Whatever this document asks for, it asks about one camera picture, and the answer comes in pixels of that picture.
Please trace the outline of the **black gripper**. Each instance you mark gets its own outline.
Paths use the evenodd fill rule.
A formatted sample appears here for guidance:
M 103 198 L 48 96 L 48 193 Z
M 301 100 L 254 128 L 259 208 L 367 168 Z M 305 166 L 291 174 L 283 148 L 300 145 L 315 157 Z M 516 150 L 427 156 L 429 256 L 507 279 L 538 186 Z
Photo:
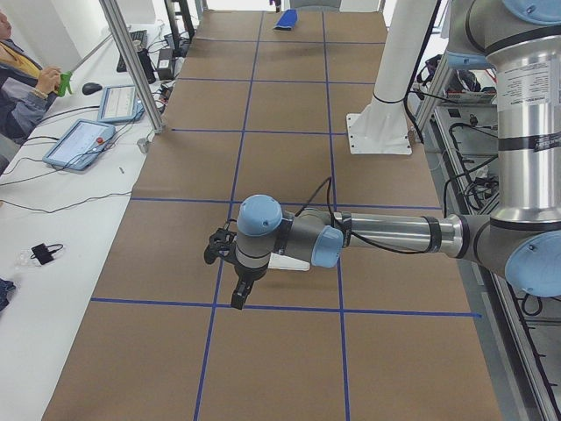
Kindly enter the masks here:
M 253 284 L 266 274 L 266 266 L 248 268 L 236 265 L 235 272 L 238 276 L 238 282 L 231 295 L 231 307 L 236 310 L 242 310 L 252 292 Z

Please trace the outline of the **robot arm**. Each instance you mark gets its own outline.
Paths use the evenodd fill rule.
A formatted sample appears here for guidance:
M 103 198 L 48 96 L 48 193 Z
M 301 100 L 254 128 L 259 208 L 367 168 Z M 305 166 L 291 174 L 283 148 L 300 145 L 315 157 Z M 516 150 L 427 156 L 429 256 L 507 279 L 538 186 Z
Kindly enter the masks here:
M 499 203 L 490 215 L 447 218 L 285 212 L 270 196 L 245 199 L 228 258 L 242 309 L 272 253 L 331 268 L 344 247 L 469 260 L 533 296 L 560 293 L 560 4 L 456 1 L 452 62 L 484 57 L 497 72 Z

